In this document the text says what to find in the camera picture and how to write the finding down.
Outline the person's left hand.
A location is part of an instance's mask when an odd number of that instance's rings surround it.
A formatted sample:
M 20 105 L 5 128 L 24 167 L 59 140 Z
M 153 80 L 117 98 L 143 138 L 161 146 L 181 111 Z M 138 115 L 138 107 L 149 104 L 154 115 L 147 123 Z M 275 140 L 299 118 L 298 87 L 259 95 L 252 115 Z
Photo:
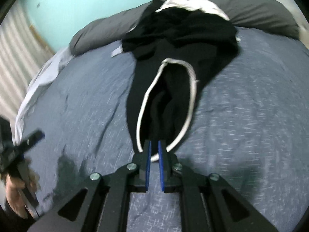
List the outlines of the person's left hand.
M 36 172 L 34 172 L 33 169 L 29 167 L 31 164 L 31 159 L 26 158 L 25 162 L 27 163 L 29 169 L 30 190 L 36 192 L 37 190 L 40 190 L 40 177 Z M 13 212 L 23 219 L 27 219 L 29 216 L 27 214 L 26 204 L 19 193 L 25 187 L 26 186 L 23 180 L 17 177 L 12 177 L 9 174 L 6 175 L 6 200 Z

